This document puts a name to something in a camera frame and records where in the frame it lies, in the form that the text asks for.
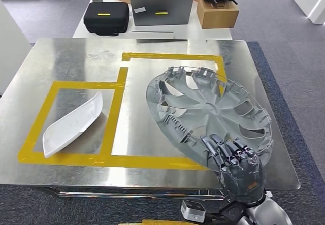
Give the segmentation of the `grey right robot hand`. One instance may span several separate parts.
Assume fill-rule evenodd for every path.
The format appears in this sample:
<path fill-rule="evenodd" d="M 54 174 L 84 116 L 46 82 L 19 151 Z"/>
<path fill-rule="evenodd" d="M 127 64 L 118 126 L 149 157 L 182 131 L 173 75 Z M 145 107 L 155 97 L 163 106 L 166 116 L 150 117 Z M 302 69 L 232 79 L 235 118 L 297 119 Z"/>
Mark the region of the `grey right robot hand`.
<path fill-rule="evenodd" d="M 216 134 L 201 135 L 208 158 L 217 167 L 219 182 L 239 203 L 257 204 L 265 199 L 265 176 L 257 153 L 240 138 L 222 140 Z"/>

